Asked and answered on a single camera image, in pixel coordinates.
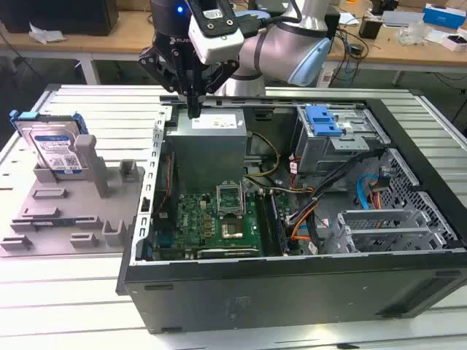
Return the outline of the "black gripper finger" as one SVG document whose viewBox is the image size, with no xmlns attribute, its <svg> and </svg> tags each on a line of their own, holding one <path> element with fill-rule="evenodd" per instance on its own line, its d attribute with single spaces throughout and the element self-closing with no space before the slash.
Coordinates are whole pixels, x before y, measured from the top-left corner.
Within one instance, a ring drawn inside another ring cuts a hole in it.
<svg viewBox="0 0 467 350">
<path fill-rule="evenodd" d="M 227 79 L 238 69 L 239 62 L 227 60 L 212 65 L 202 64 L 199 60 L 194 63 L 194 117 L 201 113 L 204 96 L 216 92 Z"/>
<path fill-rule="evenodd" d="M 188 75 L 186 54 L 179 47 L 169 49 L 165 59 L 156 47 L 147 47 L 138 57 L 139 65 L 153 77 L 165 90 L 177 93 L 186 103 L 188 117 L 195 118 L 195 95 L 193 84 Z"/>
</svg>

